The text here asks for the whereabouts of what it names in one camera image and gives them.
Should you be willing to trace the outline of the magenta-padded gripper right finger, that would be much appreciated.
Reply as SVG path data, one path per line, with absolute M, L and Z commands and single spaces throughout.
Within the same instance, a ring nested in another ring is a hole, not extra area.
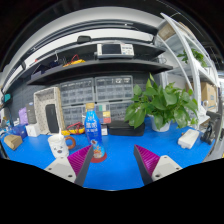
M 182 169 L 168 155 L 158 156 L 139 145 L 134 146 L 134 156 L 145 185 Z

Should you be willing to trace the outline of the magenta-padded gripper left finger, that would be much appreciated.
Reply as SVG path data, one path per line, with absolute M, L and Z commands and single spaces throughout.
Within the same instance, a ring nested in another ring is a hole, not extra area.
M 85 182 L 92 157 L 93 146 L 89 145 L 68 157 L 56 158 L 45 170 L 76 185 L 82 186 Z

